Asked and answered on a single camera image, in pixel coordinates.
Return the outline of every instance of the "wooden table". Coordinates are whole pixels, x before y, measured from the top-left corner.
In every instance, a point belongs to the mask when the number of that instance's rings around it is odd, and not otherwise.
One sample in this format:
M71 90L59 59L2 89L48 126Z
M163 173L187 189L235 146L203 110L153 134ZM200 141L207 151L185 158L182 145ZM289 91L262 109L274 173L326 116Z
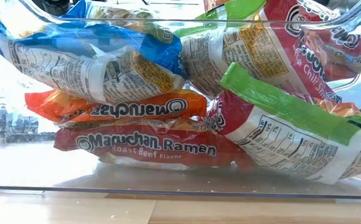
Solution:
M0 224L361 223L357 200L31 193L0 192Z

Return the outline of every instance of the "orange ramen package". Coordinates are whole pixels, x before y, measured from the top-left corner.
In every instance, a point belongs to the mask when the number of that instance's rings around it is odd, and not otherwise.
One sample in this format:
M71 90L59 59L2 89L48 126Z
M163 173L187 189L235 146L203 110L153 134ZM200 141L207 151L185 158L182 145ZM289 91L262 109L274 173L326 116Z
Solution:
M59 90L26 93L27 108L59 126L120 118L168 119L205 116L207 100L192 90L178 90L146 100L103 105Z
M62 128L54 147L84 149L102 162L153 169L223 167L233 161L244 169L252 165L238 146L191 119L119 119L92 128Z

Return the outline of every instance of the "maruchan ramen package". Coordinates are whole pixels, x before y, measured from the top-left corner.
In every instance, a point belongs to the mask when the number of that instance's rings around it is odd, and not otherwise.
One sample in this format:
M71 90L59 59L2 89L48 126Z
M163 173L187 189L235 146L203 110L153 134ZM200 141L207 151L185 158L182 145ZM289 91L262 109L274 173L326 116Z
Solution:
M109 121L123 118L167 119L204 117L205 97L192 90L177 90L152 98L103 105L68 95L60 90L26 93L27 108L59 126L83 121Z
M299 16L305 21L328 21L339 17L330 9L312 0L298 0ZM354 32L361 16L353 16L347 22L326 29L303 27L303 37L320 54L327 81L354 78L361 72L361 34Z
M299 16L304 21L328 21L340 16L339 13L313 0L297 0Z
M205 123L189 119L121 119L90 128L63 128L56 134L54 147L84 149L102 162L153 169L226 167L239 158L244 167L251 165L234 143Z
M221 84L228 90L218 95L208 121L258 166L325 184L361 174L361 116L330 114L236 63Z
M100 103L139 101L179 90L180 39L83 20L49 23L16 38L0 22L0 54L20 72L56 90Z
M158 19L154 11L147 6L141 8L131 4L130 6L122 6L108 2L96 2L89 0L81 0L72 7L70 11L63 15L66 18L86 18L86 19L102 19L102 21L93 21L89 24L109 23L113 26L125 27L147 34L153 35L155 38L164 43L173 41L173 34L165 27L161 27L151 21L109 21L107 19Z
M203 17L239 19L238 9L248 3L229 1ZM256 21L299 21L298 10L296 1L272 0L243 16ZM228 66L238 62L255 78L287 92L339 103L340 97L326 85L325 69L311 46L297 45L299 31L292 24L278 23L198 27L189 30L191 35L182 30L182 56L190 82L212 99L222 90L220 79Z
M183 76L148 60L131 46L90 58L29 47L3 37L0 49L25 75L100 103L139 101L181 89L185 83Z

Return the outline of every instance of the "red wrapper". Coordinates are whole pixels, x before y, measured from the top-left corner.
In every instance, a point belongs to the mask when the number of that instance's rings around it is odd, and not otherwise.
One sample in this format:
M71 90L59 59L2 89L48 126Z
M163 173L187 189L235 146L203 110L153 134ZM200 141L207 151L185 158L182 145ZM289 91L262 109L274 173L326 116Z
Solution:
M303 21L299 15L299 4L296 0L272 0L269 1L260 13L261 19L269 21ZM331 100L336 103L341 102L337 96L326 84L326 72L322 60L312 46L301 40L301 30L298 25L272 23L271 27L276 34L276 38L281 44L285 54L291 63L292 69L298 74L298 77L304 84L303 89L288 88L279 86L288 92L304 93L324 100Z
M234 143L199 121L122 119L90 124L93 128L59 130L54 147L84 149L103 162L154 169L220 167L232 161L243 168L251 165Z
M299 16L305 21L327 21L339 16L312 0L298 0L298 4ZM321 62L325 66L327 81L353 78L361 72L361 35L351 34L349 23L354 21L321 30L304 28L311 47L326 54L326 57L321 57Z
M336 116L361 115L359 109L353 103L337 104L327 100L311 98L299 93L284 93L298 97ZM226 136L240 128L240 126L248 120L254 107L255 105L241 99L236 94L224 90L210 103L210 108L204 120L214 130Z
M298 0L299 16L305 21L328 21L340 15L313 0Z

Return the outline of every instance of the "instant noodle package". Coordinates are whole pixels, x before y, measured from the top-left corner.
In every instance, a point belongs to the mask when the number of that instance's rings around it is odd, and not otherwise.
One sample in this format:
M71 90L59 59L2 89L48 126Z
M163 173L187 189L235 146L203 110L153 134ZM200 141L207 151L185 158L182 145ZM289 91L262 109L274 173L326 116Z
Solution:
M204 3L170 21L81 0L22 34L0 14L1 60L49 90L24 91L27 116L2 104L0 134L41 140L51 124L60 155L174 174L360 175L361 97L345 92L361 89L361 18L337 22L347 16L312 0Z

